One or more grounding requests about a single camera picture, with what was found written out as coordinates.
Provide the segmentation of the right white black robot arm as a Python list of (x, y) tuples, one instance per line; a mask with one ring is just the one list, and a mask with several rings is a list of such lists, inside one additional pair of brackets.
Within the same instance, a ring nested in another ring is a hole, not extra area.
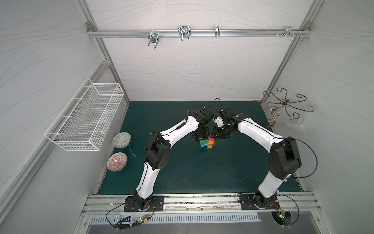
[(244, 113), (215, 117), (213, 121), (213, 138), (227, 138), (236, 131), (250, 137), (269, 153), (268, 173), (252, 198), (257, 208), (265, 209), (282, 184), (302, 165), (296, 140), (267, 130)]

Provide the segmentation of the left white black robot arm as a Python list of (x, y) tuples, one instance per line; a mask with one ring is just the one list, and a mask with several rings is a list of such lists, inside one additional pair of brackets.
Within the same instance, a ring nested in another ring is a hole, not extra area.
[(197, 130), (205, 131), (213, 117), (213, 112), (208, 108), (188, 111), (187, 116), (178, 124), (151, 134), (144, 153), (144, 170), (132, 195), (138, 209), (148, 208), (158, 174), (169, 162), (171, 148), (186, 135)]

